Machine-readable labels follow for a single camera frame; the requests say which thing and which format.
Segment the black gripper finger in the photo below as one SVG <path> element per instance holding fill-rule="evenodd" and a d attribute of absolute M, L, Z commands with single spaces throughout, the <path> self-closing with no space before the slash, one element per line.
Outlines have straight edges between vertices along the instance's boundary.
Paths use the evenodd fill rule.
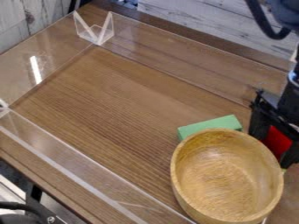
<path fill-rule="evenodd" d="M 281 137 L 281 157 L 280 164 L 288 169 L 293 164 L 299 163 L 299 134 L 284 133 Z"/>
<path fill-rule="evenodd" d="M 249 134 L 258 140 L 264 140 L 268 137 L 270 130 L 272 118 L 269 113 L 262 108 L 253 108 L 250 117 Z"/>

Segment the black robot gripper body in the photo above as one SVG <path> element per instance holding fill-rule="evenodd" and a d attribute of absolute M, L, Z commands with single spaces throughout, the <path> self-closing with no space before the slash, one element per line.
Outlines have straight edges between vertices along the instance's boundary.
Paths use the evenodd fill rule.
<path fill-rule="evenodd" d="M 262 108 L 272 118 L 272 126 L 284 133 L 299 134 L 299 73 L 288 75 L 288 83 L 282 95 L 264 89 L 257 91 L 257 98 L 252 102 L 253 108 Z"/>

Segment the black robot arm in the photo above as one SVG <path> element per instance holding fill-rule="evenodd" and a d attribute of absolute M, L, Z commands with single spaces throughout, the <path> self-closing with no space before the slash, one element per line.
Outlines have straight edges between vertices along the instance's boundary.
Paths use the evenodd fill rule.
<path fill-rule="evenodd" d="M 274 40 L 285 39 L 292 31 L 299 32 L 299 0 L 266 0 L 277 22 L 276 32 L 268 20 L 260 0 L 246 0 L 262 32 Z M 281 167 L 299 164 L 299 46 L 296 66 L 286 76 L 284 93 L 277 95 L 264 89 L 257 91 L 252 102 L 249 134 L 268 143 L 273 153 L 278 152 Z"/>

